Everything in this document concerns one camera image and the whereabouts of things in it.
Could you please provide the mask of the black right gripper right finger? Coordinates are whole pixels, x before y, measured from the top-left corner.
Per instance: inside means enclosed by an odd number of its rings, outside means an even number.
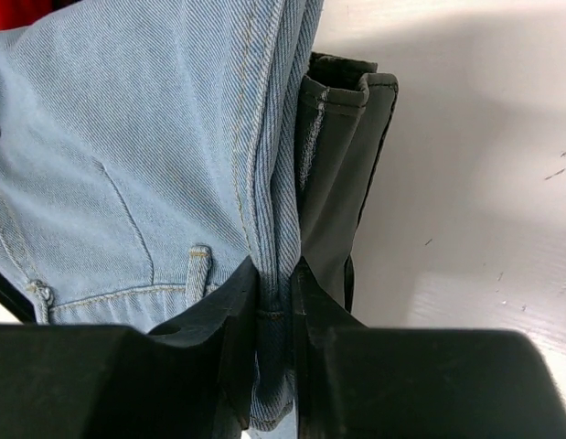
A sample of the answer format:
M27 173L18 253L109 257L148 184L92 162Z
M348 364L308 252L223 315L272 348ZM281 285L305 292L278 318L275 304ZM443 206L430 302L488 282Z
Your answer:
M370 328L299 262L292 278L301 438L566 438L566 410L524 335Z

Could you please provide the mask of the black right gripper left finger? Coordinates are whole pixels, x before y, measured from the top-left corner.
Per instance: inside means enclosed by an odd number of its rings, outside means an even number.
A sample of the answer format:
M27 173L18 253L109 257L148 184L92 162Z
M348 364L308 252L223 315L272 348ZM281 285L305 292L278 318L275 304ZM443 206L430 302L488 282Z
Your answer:
M0 438L237 438L250 424L259 275L243 262L149 334L0 325Z

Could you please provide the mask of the light blue denim jeans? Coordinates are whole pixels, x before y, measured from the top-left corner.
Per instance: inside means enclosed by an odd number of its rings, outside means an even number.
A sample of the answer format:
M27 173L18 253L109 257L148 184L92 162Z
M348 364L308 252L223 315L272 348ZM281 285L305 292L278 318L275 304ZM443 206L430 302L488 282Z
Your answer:
M0 31L0 273L40 324L149 331L246 259L253 429L292 409L294 125L318 1L81 1Z

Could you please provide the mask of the black garment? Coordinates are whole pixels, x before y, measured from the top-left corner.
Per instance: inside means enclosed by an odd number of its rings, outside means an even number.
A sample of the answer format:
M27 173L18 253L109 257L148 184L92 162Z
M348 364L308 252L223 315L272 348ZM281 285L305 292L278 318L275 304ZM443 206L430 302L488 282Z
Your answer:
M346 310L351 252L399 93L377 65L314 53L299 93L294 169L302 255Z

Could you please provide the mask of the red cloth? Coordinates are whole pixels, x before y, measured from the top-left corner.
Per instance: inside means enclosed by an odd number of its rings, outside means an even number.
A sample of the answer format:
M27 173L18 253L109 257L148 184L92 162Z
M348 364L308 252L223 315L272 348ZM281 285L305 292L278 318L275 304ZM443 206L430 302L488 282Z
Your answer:
M0 0L0 31L32 25L53 9L50 0Z

